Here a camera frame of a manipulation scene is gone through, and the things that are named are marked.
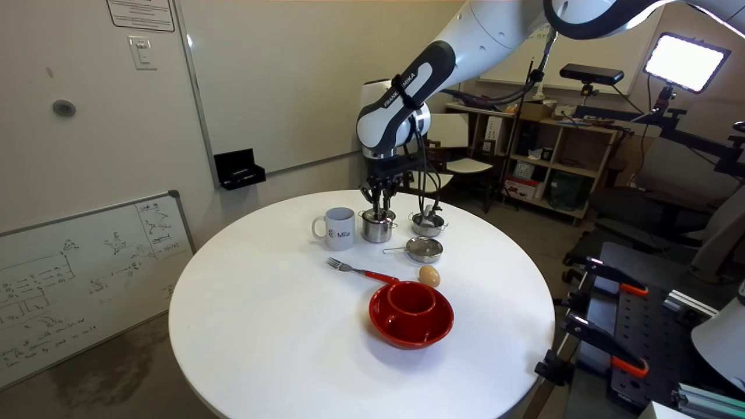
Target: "round white table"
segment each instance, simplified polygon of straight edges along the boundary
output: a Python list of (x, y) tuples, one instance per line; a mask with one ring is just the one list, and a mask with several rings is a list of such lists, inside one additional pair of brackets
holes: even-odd
[(455, 328), (434, 346), (397, 349), (369, 323), (382, 285), (327, 260), (415, 280), (420, 263), (403, 247), (417, 198), (392, 200), (387, 245), (363, 242), (357, 219), (348, 251), (312, 237), (328, 207), (370, 205), (360, 192), (292, 198), (230, 224), (192, 258), (171, 300), (171, 343), (198, 395), (226, 416), (273, 419), (495, 419), (520, 403), (554, 336), (549, 288), (524, 250), (442, 205), (435, 268)]

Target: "whiteboard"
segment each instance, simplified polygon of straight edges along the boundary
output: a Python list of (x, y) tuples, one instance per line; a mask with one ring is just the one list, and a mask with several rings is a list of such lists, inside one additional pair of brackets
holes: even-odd
[[(658, 10), (647, 20), (637, 26), (633, 30), (602, 38), (602, 39), (569, 39), (557, 38), (549, 62), (546, 68), (547, 88), (571, 88), (580, 91), (583, 83), (578, 79), (563, 79), (560, 70), (569, 62), (595, 65), (595, 68), (612, 68), (624, 70), (624, 79), (617, 83), (623, 93), (628, 93), (637, 75), (647, 62), (647, 55), (655, 47), (655, 33), (661, 12)], [(502, 83), (524, 83), (528, 75), (528, 65), (540, 62), (546, 39), (549, 38), (549, 26), (540, 26), (531, 33), (531, 38), (504, 62), (485, 72), (482, 82), (502, 82)]]
[(390, 79), (462, 0), (176, 0), (212, 154), (269, 172), (360, 152), (362, 87)]
[(176, 194), (0, 236), (0, 388), (166, 311), (192, 253)]

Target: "white robot link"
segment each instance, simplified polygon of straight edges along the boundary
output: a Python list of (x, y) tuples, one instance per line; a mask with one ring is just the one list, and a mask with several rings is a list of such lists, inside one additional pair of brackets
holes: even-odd
[[(397, 148), (428, 133), (426, 100), (509, 59), (538, 26), (567, 38), (595, 39), (632, 30), (673, 0), (467, 0), (446, 30), (394, 79), (363, 87), (357, 134), (369, 160), (365, 198), (382, 214), (417, 160)], [(745, 0), (681, 0), (717, 23), (745, 30)]]

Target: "mug handle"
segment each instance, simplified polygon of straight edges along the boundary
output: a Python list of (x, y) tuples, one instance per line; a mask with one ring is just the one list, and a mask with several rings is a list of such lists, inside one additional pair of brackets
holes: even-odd
[(319, 231), (318, 231), (319, 221), (323, 221), (323, 224), (327, 224), (327, 219), (323, 219), (323, 217), (314, 217), (314, 219), (312, 219), (312, 228), (309, 228), (309, 231), (312, 231), (312, 236), (314, 236), (318, 239), (323, 239), (327, 236), (319, 236)]

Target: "white mug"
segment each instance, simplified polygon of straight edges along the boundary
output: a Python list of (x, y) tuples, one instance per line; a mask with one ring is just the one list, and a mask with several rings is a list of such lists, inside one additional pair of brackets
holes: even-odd
[(312, 221), (312, 236), (323, 239), (333, 251), (355, 247), (355, 209), (330, 207), (323, 217)]

